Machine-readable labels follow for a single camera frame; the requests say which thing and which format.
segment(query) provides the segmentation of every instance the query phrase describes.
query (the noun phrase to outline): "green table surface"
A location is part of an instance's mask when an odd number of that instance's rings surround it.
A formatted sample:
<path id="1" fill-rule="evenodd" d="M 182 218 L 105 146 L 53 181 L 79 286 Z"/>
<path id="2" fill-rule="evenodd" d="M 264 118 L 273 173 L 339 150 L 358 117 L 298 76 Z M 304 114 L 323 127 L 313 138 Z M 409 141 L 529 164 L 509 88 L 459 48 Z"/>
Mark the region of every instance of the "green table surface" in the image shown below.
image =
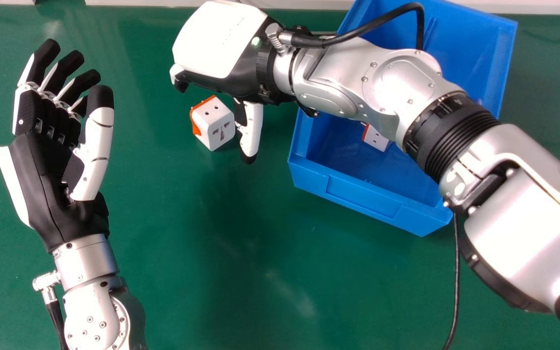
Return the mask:
<path id="1" fill-rule="evenodd" d="M 0 6 L 0 144 L 12 139 L 18 76 L 45 38 L 82 51 L 84 67 L 115 91 L 102 192 L 121 274 L 146 310 L 149 348 L 441 348 L 453 313 L 451 227 L 419 238 L 294 188 L 286 162 L 294 105 L 265 108 L 252 166 L 240 162 L 235 142 L 205 149 L 187 115 L 209 93 L 177 93 L 168 75 L 174 38 L 192 12 L 80 1 Z M 321 31 L 344 17 L 269 13 Z M 560 17 L 510 17 L 519 27 L 502 120 L 560 158 Z M 31 287 L 53 268 L 0 175 L 0 350 L 57 348 Z M 509 308 L 463 264 L 453 348 L 560 349 L 560 324 Z"/>

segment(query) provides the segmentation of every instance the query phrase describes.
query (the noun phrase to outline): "robotic arm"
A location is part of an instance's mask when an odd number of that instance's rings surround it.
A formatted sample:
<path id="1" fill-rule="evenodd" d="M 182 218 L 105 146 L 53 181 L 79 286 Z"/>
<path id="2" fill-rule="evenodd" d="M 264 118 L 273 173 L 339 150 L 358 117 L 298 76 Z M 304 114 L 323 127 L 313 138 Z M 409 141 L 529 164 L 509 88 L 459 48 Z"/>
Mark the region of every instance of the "robotic arm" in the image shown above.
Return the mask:
<path id="1" fill-rule="evenodd" d="M 48 39 L 29 58 L 18 82 L 14 141 L 0 146 L 0 169 L 21 221 L 36 230 L 56 270 L 34 279 L 63 350 L 144 350 L 144 310 L 129 294 L 107 241 L 107 205 L 98 192 L 109 161 L 114 100 L 84 62 Z M 89 89 L 86 97 L 80 95 Z M 80 120 L 87 114 L 82 132 Z M 64 288 L 64 310 L 54 286 Z"/>
<path id="2" fill-rule="evenodd" d="M 439 184 L 445 206 L 468 217 L 460 249 L 482 281 L 513 307 L 560 319 L 560 161 L 445 80 L 420 45 L 388 50 L 358 35 L 315 38 L 255 7 L 209 1 L 178 34 L 171 79 L 181 92 L 193 83 L 371 124 Z M 242 132 L 242 150 L 259 137 Z"/>

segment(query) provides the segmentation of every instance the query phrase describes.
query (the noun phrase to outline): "blue storage box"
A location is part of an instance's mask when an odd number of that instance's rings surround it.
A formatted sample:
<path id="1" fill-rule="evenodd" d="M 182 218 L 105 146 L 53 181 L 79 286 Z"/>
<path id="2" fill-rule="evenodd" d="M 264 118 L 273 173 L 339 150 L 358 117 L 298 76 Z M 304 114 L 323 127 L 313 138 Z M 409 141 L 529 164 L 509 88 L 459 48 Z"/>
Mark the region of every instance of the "blue storage box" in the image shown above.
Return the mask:
<path id="1" fill-rule="evenodd" d="M 511 60 L 516 22 L 442 0 L 425 9 L 425 51 L 444 78 L 498 118 Z M 369 22 L 406 0 L 356 0 L 339 33 Z M 387 49 L 415 47 L 416 14 L 407 13 L 363 36 Z M 418 236 L 448 224 L 438 184 L 396 145 L 385 152 L 362 142 L 359 122 L 322 113 L 297 114 L 289 168 L 297 188 L 365 213 Z"/>

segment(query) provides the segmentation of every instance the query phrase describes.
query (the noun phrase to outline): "black cable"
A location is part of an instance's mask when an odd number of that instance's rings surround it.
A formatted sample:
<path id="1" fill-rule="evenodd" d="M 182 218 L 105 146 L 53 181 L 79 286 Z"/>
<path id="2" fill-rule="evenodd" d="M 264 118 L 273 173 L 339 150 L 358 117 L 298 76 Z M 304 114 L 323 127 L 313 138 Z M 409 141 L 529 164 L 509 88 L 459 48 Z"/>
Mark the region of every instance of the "black cable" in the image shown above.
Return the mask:
<path id="1" fill-rule="evenodd" d="M 457 223 L 457 214 L 453 214 L 453 231 L 455 232 L 455 295 L 453 301 L 453 321 L 451 322 L 451 331 L 449 332 L 449 337 L 446 339 L 446 343 L 442 346 L 442 350 L 448 350 L 453 343 L 453 338 L 455 337 L 455 331 L 457 330 L 457 319 L 459 316 L 459 229 Z"/>
<path id="2" fill-rule="evenodd" d="M 371 22 L 368 22 L 360 27 L 357 27 L 356 29 L 332 38 L 321 39 L 295 33 L 293 34 L 293 37 L 291 37 L 291 46 L 308 48 L 328 47 L 330 45 L 339 44 L 341 42 L 345 42 L 364 33 L 372 31 L 382 24 L 389 22 L 392 19 L 397 18 L 400 15 L 408 13 L 410 11 L 416 12 L 416 49 L 422 50 L 425 27 L 425 9 L 418 2 L 410 2 L 405 5 L 401 5 L 388 13 L 384 13 L 380 17 L 371 20 Z"/>

